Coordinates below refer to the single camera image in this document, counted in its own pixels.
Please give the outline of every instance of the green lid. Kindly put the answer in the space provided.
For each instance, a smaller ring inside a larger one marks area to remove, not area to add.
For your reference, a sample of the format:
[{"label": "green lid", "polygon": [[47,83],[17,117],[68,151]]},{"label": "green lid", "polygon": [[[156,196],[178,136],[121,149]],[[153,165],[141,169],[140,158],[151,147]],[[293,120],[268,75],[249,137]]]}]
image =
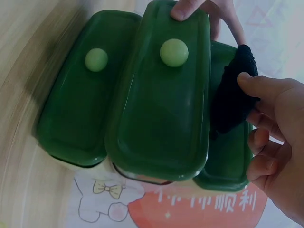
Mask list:
[{"label": "green lid", "polygon": [[[224,67],[234,58],[236,49],[218,42],[211,44],[210,98],[219,86]],[[252,127],[246,122],[216,140],[209,141],[204,170],[194,178],[202,188],[216,191],[240,191],[248,184],[246,170],[252,158],[247,139]]]},{"label": "green lid", "polygon": [[[105,145],[126,172],[181,181],[196,176],[207,158],[210,28],[201,10],[184,22],[173,20],[174,4],[158,0],[147,7],[115,93]],[[180,67],[160,57],[172,38],[189,49]]]},{"label": "green lid", "polygon": [[[99,164],[104,146],[107,110],[125,56],[141,17],[106,10],[95,14],[69,53],[38,123],[38,139],[52,156],[81,167]],[[85,58],[93,48],[108,55],[100,72]]]}]

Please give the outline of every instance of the wooden table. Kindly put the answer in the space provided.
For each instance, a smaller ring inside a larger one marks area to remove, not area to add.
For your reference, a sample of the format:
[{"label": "wooden table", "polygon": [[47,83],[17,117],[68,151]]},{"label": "wooden table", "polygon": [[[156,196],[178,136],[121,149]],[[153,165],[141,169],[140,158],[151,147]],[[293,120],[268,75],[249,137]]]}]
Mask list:
[{"label": "wooden table", "polygon": [[74,173],[38,147],[39,113],[92,14],[134,6],[135,0],[0,0],[0,227],[64,226]]}]

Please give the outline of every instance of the finger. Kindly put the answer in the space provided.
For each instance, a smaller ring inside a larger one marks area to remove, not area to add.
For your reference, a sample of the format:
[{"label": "finger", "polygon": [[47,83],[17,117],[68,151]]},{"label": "finger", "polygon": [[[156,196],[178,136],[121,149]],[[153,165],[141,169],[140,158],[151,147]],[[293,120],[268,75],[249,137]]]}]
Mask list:
[{"label": "finger", "polygon": [[282,142],[286,141],[277,123],[269,116],[259,112],[258,110],[252,110],[247,117],[247,121],[257,128],[267,129],[270,135],[275,139]]},{"label": "finger", "polygon": [[268,115],[270,118],[272,118],[273,120],[275,120],[276,116],[275,116],[275,111],[274,111],[274,106],[271,104],[268,104],[265,101],[259,101],[256,103],[256,109],[261,112],[264,113],[266,115]]},{"label": "finger", "polygon": [[254,157],[247,169],[247,178],[250,182],[264,190],[267,178],[278,170],[277,160],[258,155]]},{"label": "finger", "polygon": [[269,142],[269,131],[258,128],[250,132],[248,146],[254,155],[258,155]]},{"label": "finger", "polygon": [[280,144],[269,140],[269,133],[264,129],[255,129],[249,134],[248,146],[254,155],[268,157],[275,157],[281,148]]},{"label": "finger", "polygon": [[220,28],[221,28],[221,24],[220,24],[220,18],[217,16],[209,16],[210,18],[210,37],[211,40],[213,41],[217,41],[219,38],[219,34],[220,34]]},{"label": "finger", "polygon": [[171,11],[171,16],[179,21],[190,17],[205,0],[180,0],[175,4]]},{"label": "finger", "polygon": [[241,73],[237,79],[239,86],[247,95],[259,97],[269,104],[274,104],[281,94],[298,86],[297,81],[293,79],[251,77],[245,72]]}]

